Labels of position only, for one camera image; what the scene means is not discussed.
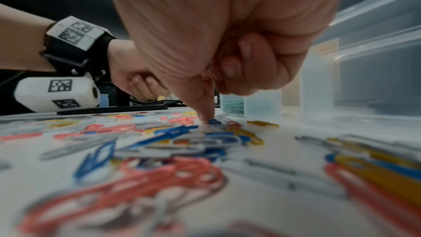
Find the hand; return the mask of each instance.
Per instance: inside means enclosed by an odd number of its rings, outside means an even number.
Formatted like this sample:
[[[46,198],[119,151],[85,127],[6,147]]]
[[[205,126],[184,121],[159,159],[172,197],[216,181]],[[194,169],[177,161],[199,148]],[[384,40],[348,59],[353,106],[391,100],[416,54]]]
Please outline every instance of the hand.
[[[248,95],[289,83],[339,2],[114,0],[146,66],[204,121],[213,84]]]
[[[108,62],[113,84],[137,100],[147,101],[171,94],[143,64],[132,41],[112,40],[108,46]]]

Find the plastic container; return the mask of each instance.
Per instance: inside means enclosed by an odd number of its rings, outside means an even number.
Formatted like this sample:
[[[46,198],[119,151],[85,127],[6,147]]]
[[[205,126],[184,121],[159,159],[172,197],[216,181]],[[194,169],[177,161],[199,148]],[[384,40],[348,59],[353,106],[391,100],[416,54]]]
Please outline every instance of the plastic container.
[[[421,126],[421,1],[339,12],[300,77],[305,120]]]
[[[260,90],[247,97],[233,94],[219,97],[222,111],[232,116],[264,118],[282,115],[281,90]]]

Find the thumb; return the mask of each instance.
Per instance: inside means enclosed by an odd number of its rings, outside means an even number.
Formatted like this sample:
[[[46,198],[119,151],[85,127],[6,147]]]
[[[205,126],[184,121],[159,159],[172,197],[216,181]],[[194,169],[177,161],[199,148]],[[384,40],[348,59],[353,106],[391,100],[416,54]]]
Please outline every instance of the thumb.
[[[208,122],[214,117],[214,88],[210,77],[197,75],[164,83],[174,95],[197,112],[201,121]]]

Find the clear plastic box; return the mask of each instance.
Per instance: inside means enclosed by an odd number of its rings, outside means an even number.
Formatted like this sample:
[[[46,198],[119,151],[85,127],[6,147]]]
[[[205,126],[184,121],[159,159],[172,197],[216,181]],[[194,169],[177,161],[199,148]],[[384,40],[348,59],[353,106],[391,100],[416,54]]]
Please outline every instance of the clear plastic box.
[[[260,90],[246,97],[221,94],[219,98],[222,111],[232,116],[273,118],[282,115],[281,90]]]
[[[421,126],[421,0],[339,12],[300,74],[307,121]]]

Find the forearm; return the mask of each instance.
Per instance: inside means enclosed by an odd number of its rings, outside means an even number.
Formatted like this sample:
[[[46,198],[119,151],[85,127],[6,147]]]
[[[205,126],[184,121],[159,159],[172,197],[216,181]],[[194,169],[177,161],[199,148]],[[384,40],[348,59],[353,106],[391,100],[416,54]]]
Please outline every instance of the forearm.
[[[0,68],[53,72],[53,66],[39,54],[52,23],[0,4]]]

